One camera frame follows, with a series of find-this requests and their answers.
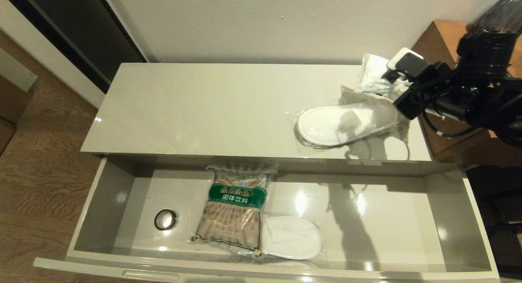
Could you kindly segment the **white tissue pack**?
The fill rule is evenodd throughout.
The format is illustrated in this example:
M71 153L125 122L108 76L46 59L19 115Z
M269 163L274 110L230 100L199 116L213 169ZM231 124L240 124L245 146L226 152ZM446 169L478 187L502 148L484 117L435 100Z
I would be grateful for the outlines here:
M364 54L361 70L355 82L355 92L381 95L394 98L405 92L411 83L405 78L399 77L393 84L382 78L386 73L389 62L373 54Z

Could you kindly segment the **white slippers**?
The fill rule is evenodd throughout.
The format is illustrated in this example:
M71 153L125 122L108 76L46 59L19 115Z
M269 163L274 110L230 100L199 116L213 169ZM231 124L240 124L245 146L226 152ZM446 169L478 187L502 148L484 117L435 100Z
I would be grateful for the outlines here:
M390 98L341 87L337 99L285 111L299 149L305 154L353 145L375 137L406 142L410 120Z
M262 226L263 254L291 260L309 260L317 257L323 248L319 228L302 217L267 216Z

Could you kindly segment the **glossy beige drawer cabinet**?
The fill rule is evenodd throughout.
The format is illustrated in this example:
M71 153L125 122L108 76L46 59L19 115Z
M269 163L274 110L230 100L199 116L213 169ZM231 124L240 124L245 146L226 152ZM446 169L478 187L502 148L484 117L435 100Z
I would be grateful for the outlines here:
M431 161L418 121L315 151L287 112L334 104L359 66L121 64L82 144L86 153Z

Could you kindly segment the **brown wooden side cabinet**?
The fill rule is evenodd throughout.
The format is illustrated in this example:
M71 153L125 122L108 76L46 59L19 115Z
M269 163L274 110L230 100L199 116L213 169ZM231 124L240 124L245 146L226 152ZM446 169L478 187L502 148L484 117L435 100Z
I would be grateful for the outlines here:
M458 42L466 33L466 23L434 20L413 46L413 51L429 63L444 61L451 68L458 59ZM432 159L447 164L475 164L522 167L522 148L502 142L491 130L478 129L457 138L445 138L421 127Z

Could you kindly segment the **dark glass vase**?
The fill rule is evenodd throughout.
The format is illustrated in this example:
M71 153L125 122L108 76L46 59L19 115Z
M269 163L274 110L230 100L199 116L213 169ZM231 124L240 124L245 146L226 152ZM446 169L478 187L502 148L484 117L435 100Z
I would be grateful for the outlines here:
M522 0L499 0L470 23L468 33L522 34Z

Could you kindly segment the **green labelled drink powder bag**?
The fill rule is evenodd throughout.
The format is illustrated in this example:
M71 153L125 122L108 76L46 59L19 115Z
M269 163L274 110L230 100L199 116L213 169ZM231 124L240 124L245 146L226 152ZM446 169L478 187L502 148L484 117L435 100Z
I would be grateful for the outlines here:
M207 170L211 173L211 184L190 242L213 242L261 255L263 208L278 166L220 164L210 165Z

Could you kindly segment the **black tape roll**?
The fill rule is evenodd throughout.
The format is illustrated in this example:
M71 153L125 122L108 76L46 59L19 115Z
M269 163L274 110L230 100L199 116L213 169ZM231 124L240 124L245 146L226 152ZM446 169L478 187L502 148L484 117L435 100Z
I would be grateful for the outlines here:
M162 209L154 219L155 228L160 231L171 230L177 224L177 213L171 209Z

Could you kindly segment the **dark door panel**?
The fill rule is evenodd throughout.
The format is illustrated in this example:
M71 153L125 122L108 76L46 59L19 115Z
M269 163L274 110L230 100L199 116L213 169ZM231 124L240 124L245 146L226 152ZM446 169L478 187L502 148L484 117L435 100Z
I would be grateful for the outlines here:
M144 63L107 0L8 0L101 92L123 63Z

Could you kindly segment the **brown wooden furniture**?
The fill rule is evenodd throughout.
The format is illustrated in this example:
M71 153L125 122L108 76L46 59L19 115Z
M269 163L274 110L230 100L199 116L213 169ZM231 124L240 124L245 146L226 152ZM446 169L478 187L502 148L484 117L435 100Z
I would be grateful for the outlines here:
M31 95L0 74L0 155L15 134Z

